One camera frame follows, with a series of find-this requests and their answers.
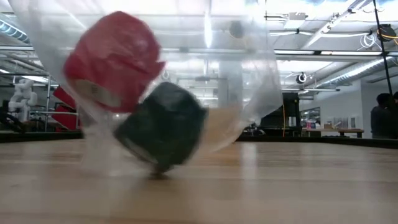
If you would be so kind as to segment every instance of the dark shirt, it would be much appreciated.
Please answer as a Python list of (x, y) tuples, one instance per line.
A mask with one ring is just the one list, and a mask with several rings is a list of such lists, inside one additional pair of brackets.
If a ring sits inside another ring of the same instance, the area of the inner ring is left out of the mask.
[(371, 111), (373, 138), (397, 139), (395, 117), (391, 110), (375, 106)]

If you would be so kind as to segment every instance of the red block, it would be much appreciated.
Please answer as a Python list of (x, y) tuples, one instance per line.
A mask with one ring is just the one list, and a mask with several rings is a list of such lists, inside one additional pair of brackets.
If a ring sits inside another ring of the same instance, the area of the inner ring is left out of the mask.
[(64, 64), (70, 86), (115, 112), (133, 112), (148, 84), (164, 68), (160, 46), (141, 20), (124, 12), (104, 16), (88, 29)]
[[(70, 109), (66, 106), (59, 105), (55, 109), (55, 112), (70, 112)], [(53, 114), (52, 118), (58, 121), (62, 126), (69, 130), (76, 130), (76, 115), (72, 114)]]
[(68, 105), (70, 108), (76, 109), (75, 100), (68, 93), (66, 93), (63, 88), (58, 87), (52, 94), (53, 96), (60, 99), (63, 103)]

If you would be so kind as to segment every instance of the wooden surface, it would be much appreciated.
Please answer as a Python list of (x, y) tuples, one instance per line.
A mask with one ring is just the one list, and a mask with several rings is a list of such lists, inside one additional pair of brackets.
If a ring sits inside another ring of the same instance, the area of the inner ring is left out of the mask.
[(398, 223), (398, 151), (236, 143), (175, 169), (80, 169), (84, 140), (0, 144), (0, 223)]

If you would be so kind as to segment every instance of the plastic bag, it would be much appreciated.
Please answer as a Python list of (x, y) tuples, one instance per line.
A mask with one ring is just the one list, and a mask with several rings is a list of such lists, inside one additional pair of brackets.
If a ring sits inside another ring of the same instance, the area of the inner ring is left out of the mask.
[(257, 1), (10, 3), (44, 67), (81, 106), (85, 167), (129, 170), (127, 149), (166, 172), (228, 146), (282, 105)]

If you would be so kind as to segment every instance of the wall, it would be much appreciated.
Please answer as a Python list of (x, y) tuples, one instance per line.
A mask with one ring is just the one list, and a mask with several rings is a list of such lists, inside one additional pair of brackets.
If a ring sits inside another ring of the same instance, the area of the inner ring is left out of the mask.
[[(320, 107), (321, 125), (330, 118), (357, 117), (356, 127), (363, 128), (362, 96), (360, 80), (351, 86), (340, 86), (338, 92), (319, 92), (312, 101), (300, 102), (300, 111)], [(338, 135), (338, 133), (322, 133), (322, 135)]]
[[(357, 80), (351, 86), (340, 86), (339, 92), (320, 92), (313, 101), (301, 101), (300, 111), (320, 107), (321, 125), (331, 117), (357, 117), (356, 127), (363, 128), (363, 138), (371, 138), (371, 110), (377, 106), (376, 97), (388, 93), (387, 82), (370, 84)], [(398, 82), (392, 82), (392, 91), (398, 91)]]

